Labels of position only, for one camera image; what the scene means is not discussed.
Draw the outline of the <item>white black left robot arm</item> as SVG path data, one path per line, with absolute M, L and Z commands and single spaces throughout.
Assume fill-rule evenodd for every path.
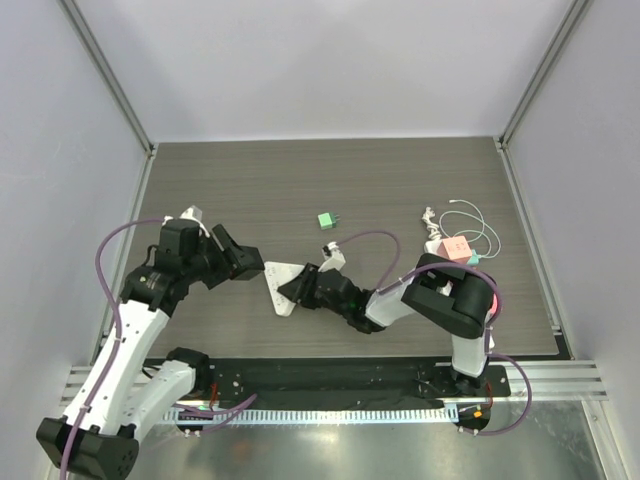
M 158 241 L 126 276 L 120 295 L 105 293 L 113 324 L 84 384 L 60 417 L 44 418 L 37 429 L 37 441 L 62 478 L 126 478 L 160 417 L 180 399 L 210 392 L 208 355 L 187 348 L 172 350 L 140 390 L 133 385 L 192 285 L 213 289 L 263 269 L 259 250 L 238 244 L 221 224 L 207 230 L 192 216 L 161 221 Z

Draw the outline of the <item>white power strip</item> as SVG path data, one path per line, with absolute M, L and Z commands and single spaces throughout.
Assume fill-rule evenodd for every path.
M 428 240 L 424 244 L 424 252 L 425 253 L 430 253 L 430 254 L 433 254 L 433 255 L 438 255 L 440 247 L 441 247 L 441 244 L 442 244 L 441 240 Z

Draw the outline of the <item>green USB charger plug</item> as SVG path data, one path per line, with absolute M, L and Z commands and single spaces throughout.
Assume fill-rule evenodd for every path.
M 322 231 L 334 229 L 340 220 L 340 216 L 334 212 L 324 212 L 317 215 L 318 225 Z

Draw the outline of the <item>black cube socket adapter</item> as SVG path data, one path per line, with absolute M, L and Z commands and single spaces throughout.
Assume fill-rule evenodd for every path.
M 264 261 L 260 254 L 260 251 L 256 247 L 251 246 L 243 246 L 244 249 L 249 254 L 249 258 L 247 260 L 232 260 L 232 266 L 244 266 L 250 270 L 250 279 L 260 275 L 265 267 Z

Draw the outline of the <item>pink small plug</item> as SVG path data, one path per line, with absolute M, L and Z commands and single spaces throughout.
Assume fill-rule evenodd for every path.
M 500 310 L 500 302 L 496 295 L 493 295 L 493 303 L 488 311 L 489 316 L 494 316 Z

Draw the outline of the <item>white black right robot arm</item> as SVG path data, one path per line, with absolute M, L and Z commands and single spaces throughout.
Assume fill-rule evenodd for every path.
M 326 309 L 364 334 L 419 315 L 451 335 L 453 392 L 471 396 L 487 384 L 489 329 L 499 310 L 499 295 L 490 276 L 468 265 L 425 253 L 414 270 L 393 284 L 367 290 L 336 268 L 308 263 L 272 292 L 283 297 L 289 309 Z

